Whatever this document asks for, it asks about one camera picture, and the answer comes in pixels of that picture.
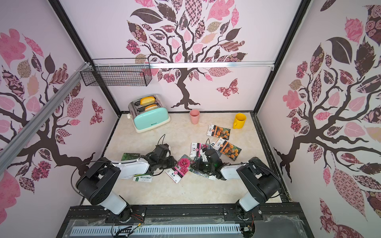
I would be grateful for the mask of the yellow mug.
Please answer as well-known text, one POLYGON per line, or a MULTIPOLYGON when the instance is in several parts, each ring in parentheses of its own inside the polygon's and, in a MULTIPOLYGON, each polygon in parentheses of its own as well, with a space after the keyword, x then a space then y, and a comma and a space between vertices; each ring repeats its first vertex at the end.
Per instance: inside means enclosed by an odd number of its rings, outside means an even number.
POLYGON ((234 118, 233 129, 242 129, 246 122, 246 115, 238 113, 234 118))

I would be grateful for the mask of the toast slice rear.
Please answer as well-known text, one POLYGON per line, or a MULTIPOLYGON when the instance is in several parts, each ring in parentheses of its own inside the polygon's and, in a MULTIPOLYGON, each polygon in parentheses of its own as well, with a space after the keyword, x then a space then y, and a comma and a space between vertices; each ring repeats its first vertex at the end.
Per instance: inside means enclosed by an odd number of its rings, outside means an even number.
POLYGON ((153 104, 155 103, 155 101, 156 101, 156 98, 154 96, 147 96, 140 100, 140 104, 142 106, 145 106, 145 105, 153 104))

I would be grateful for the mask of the aluminium rail left wall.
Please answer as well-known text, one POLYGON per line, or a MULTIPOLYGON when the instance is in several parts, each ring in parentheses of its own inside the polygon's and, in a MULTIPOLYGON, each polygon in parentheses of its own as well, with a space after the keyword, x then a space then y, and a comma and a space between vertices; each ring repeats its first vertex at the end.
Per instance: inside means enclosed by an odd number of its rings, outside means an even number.
POLYGON ((1 152, 1 173, 3 173, 11 162, 18 156, 20 151, 32 139, 37 131, 42 127, 47 119, 53 114, 55 109, 64 101, 65 97, 80 82, 80 72, 91 67, 91 64, 84 62, 82 66, 67 80, 59 91, 52 96, 45 106, 26 124, 19 134, 15 136, 5 149, 1 152))

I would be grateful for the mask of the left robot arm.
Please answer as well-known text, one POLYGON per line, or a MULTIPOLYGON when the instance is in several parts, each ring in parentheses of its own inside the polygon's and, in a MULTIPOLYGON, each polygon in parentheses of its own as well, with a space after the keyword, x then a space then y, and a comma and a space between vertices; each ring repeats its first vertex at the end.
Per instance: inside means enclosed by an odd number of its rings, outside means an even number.
POLYGON ((94 161, 73 187, 91 205, 102 206, 113 219, 124 223, 131 219, 133 210, 125 199, 113 192, 116 182, 135 175, 153 176, 156 170, 172 169, 177 163, 170 146, 158 144, 153 151, 137 158, 111 161, 102 157, 94 161))

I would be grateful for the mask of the lavender seed packet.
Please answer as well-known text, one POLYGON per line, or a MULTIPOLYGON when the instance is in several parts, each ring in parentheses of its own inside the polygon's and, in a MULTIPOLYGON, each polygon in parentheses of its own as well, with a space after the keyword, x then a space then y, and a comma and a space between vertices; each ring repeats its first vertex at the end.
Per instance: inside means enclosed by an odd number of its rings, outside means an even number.
POLYGON ((206 173, 197 171, 197 170, 192 169, 192 168, 190 168, 190 172, 193 173, 193 174, 196 174, 196 175, 198 175, 198 176, 202 176, 202 177, 204 177, 204 178, 210 179, 210 180, 216 180, 216 177, 215 177, 215 176, 213 176, 213 175, 208 175, 208 174, 206 174, 206 173))
POLYGON ((218 148, 216 147, 216 143, 215 142, 212 142, 210 144, 208 144, 208 149, 213 149, 216 154, 221 157, 222 153, 218 150, 218 148))

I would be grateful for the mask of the mint green toaster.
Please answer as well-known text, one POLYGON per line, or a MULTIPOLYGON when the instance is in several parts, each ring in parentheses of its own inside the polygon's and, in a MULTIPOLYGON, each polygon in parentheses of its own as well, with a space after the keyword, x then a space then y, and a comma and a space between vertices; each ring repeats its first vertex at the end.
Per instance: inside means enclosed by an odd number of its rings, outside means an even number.
POLYGON ((154 104, 158 104, 160 107, 148 112, 144 111, 144 108, 149 105, 142 106, 140 100, 136 99, 129 103, 128 118, 133 120, 133 124, 137 133, 143 133, 157 127, 160 127, 166 123, 169 123, 171 118, 167 108, 160 101, 160 97, 157 94, 151 94, 148 96, 154 96, 156 101, 154 104))

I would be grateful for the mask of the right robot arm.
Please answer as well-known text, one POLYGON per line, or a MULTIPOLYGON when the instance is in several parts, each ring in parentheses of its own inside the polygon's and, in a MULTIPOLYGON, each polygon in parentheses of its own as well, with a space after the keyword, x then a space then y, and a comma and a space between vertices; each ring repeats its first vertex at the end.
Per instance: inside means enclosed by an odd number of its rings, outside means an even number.
POLYGON ((251 158, 246 163, 224 163, 216 150, 204 148, 201 157, 190 164, 195 172, 219 180, 240 179, 247 193, 236 202, 238 213, 248 213, 282 189, 279 177, 258 157, 251 158))

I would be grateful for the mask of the toast slice front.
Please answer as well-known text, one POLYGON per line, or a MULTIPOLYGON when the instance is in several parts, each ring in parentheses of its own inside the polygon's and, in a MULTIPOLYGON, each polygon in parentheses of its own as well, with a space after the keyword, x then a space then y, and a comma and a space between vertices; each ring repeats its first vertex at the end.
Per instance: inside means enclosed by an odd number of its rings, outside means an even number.
POLYGON ((158 104, 152 104, 152 105, 146 106, 146 107, 144 108, 144 111, 145 111, 145 112, 148 112, 148 111, 157 109, 157 108, 159 108, 159 107, 160 107, 160 106, 159 106, 158 104))

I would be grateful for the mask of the pink cup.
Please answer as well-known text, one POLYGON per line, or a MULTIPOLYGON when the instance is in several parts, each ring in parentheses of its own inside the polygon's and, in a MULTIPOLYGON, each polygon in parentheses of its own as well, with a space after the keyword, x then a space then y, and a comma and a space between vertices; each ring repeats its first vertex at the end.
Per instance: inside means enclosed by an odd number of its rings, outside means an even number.
POLYGON ((190 111, 190 120, 193 125, 197 125, 199 122, 200 111, 193 109, 190 111))

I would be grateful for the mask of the toast slice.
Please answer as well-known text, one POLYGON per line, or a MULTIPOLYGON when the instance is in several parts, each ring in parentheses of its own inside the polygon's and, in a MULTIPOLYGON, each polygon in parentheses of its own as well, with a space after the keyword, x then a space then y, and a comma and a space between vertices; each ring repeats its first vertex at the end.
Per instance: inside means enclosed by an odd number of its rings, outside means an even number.
POLYGON ((147 96, 140 100, 140 104, 142 106, 145 106, 145 105, 153 104, 155 103, 155 101, 156 101, 156 98, 154 96, 147 96))
POLYGON ((148 112, 148 111, 157 109, 157 108, 159 108, 159 107, 160 107, 160 106, 159 106, 158 104, 152 104, 152 105, 146 106, 146 107, 144 108, 144 111, 145 111, 145 112, 148 112))

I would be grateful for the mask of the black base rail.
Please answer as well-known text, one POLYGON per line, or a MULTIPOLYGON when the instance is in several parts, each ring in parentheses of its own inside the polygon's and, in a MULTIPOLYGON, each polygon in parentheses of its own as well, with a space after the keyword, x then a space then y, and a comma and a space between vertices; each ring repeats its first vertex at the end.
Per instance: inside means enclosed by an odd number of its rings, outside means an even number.
POLYGON ((298 203, 267 203, 247 214, 238 214, 235 204, 173 204, 133 205, 133 216, 119 222, 101 206, 71 207, 57 234, 70 237, 73 227, 85 226, 142 226, 182 224, 239 224, 239 235, 117 235, 112 238, 312 238, 305 214, 298 203))

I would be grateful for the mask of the marigold seed packet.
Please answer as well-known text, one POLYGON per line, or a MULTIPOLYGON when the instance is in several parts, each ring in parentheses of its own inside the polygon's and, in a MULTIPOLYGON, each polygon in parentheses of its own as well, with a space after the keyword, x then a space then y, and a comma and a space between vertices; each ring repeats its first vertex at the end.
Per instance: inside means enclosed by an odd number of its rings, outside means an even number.
POLYGON ((218 137, 224 140, 229 140, 230 134, 231 134, 231 129, 219 127, 216 125, 209 125, 208 130, 206 132, 207 136, 218 137))
POLYGON ((230 143, 228 140, 224 140, 222 138, 218 139, 218 141, 216 142, 216 147, 222 154, 226 155, 233 161, 237 160, 239 154, 242 151, 241 148, 230 143))

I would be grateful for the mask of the green gourd seed packet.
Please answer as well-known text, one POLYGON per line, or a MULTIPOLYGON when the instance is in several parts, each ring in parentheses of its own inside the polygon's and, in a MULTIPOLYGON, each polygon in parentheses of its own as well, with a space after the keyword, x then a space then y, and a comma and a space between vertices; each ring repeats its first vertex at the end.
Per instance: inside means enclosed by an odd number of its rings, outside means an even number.
POLYGON ((142 175, 130 175, 126 177, 121 177, 121 179, 124 180, 132 180, 134 182, 148 182, 151 183, 153 180, 153 176, 148 175, 148 174, 142 174, 142 175))

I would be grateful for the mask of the hollyhock seed packet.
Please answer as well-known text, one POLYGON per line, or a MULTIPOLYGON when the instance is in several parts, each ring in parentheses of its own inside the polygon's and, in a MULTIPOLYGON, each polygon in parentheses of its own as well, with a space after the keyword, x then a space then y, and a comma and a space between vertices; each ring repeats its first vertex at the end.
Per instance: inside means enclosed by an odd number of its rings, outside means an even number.
POLYGON ((166 175, 168 175, 173 182, 178 184, 182 178, 186 175, 186 173, 189 171, 189 167, 191 165, 191 160, 188 157, 182 157, 177 165, 171 169, 168 169, 166 171, 166 175))
POLYGON ((207 147, 205 143, 191 143, 190 157, 201 157, 202 150, 207 147))

